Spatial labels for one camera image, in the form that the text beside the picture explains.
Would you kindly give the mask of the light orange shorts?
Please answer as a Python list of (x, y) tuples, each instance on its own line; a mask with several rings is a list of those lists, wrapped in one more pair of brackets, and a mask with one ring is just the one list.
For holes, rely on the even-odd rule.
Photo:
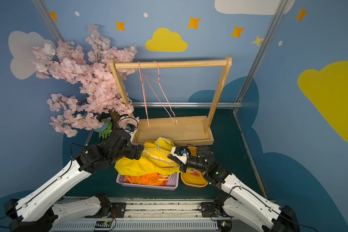
[(145, 174), (142, 176), (127, 176), (125, 175), (125, 182), (130, 184), (148, 185), (148, 186), (166, 186), (169, 176), (163, 176), (158, 173)]

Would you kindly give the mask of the yellow shorts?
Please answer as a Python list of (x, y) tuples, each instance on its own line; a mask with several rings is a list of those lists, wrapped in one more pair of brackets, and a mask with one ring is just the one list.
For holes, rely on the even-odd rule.
[(145, 174), (158, 173), (163, 176), (180, 173), (179, 167), (172, 167), (149, 157), (150, 150), (156, 148), (154, 143), (144, 143), (144, 150), (139, 160), (122, 158), (115, 164), (115, 169), (122, 176), (142, 176)]

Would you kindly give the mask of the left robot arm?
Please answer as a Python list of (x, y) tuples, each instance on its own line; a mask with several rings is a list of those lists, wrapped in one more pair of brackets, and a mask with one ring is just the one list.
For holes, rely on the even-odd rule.
[(68, 164), (37, 190), (21, 199), (4, 204), (12, 219), (12, 232), (49, 232), (59, 224), (82, 217), (112, 217), (111, 202), (105, 194), (69, 204), (56, 202), (78, 183), (122, 158), (140, 159), (144, 146), (131, 143), (124, 130), (112, 131), (109, 137), (83, 147)]

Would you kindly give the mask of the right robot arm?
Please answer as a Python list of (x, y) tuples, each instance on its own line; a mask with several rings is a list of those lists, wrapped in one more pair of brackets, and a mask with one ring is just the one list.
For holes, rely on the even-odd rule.
[(238, 219), (258, 232), (299, 232), (301, 227), (295, 211), (280, 207), (244, 184), (235, 174), (216, 162), (208, 146), (196, 147), (193, 156), (188, 147), (172, 148), (168, 158), (179, 165), (182, 172), (197, 170), (211, 185), (222, 190), (218, 206), (227, 216)]

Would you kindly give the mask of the red clothespin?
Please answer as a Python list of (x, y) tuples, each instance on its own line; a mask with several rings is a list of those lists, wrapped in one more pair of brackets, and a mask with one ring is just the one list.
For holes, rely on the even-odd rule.
[(195, 177), (199, 177), (200, 176), (200, 174), (198, 172), (196, 172), (196, 171), (195, 172), (190, 172), (190, 174), (195, 176)]

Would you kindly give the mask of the light blue wire hanger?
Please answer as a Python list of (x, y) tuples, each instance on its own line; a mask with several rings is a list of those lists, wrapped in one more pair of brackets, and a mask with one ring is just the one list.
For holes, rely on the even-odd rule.
[(160, 137), (156, 140), (156, 142), (154, 142), (154, 145), (156, 145), (157, 147), (150, 150), (149, 157), (151, 159), (172, 167), (179, 167), (177, 163), (168, 158), (168, 155), (171, 154), (172, 148), (175, 147), (173, 141)]

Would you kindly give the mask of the pink wire hanger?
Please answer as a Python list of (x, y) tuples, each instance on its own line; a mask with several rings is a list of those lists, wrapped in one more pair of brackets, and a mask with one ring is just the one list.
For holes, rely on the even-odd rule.
[(146, 100), (146, 91), (145, 91), (145, 81), (144, 81), (144, 74), (141, 71), (141, 65), (140, 62), (138, 62), (138, 71), (139, 71), (139, 78), (141, 81), (141, 87), (142, 87), (142, 93), (143, 93), (143, 99), (144, 99), (144, 107), (146, 112), (146, 118), (147, 118), (147, 125), (150, 127), (149, 124), (149, 117), (148, 117), (148, 107), (147, 107), (147, 100)]
[[(154, 96), (156, 97), (156, 99), (158, 100), (160, 106), (162, 106), (162, 108), (166, 111), (166, 113), (168, 114), (169, 118), (171, 119), (171, 121), (176, 125), (178, 123), (177, 121), (177, 117), (176, 117), (176, 114), (172, 108), (172, 105), (171, 103), (169, 102), (163, 88), (162, 88), (162, 85), (161, 85), (161, 82), (160, 82), (160, 67), (158, 65), (158, 63), (156, 61), (153, 61), (153, 63), (155, 64), (156, 68), (157, 68), (157, 78), (154, 79), (153, 77), (149, 76), (148, 74), (146, 73), (143, 73), (144, 74), (144, 81), (145, 81), (145, 91), (146, 91), (146, 84), (148, 84), (150, 90), (152, 91), (152, 93), (154, 94)], [(150, 80), (152, 80), (153, 82), (155, 82), (159, 88), (160, 88), (160, 91), (162, 93), (162, 95), (164, 96), (165, 98), (165, 102), (167, 103), (167, 106), (164, 105), (163, 101), (161, 101), (161, 99), (159, 98), (159, 96), (157, 95), (157, 93), (155, 92), (154, 88), (152, 87), (151, 83), (150, 83)]]

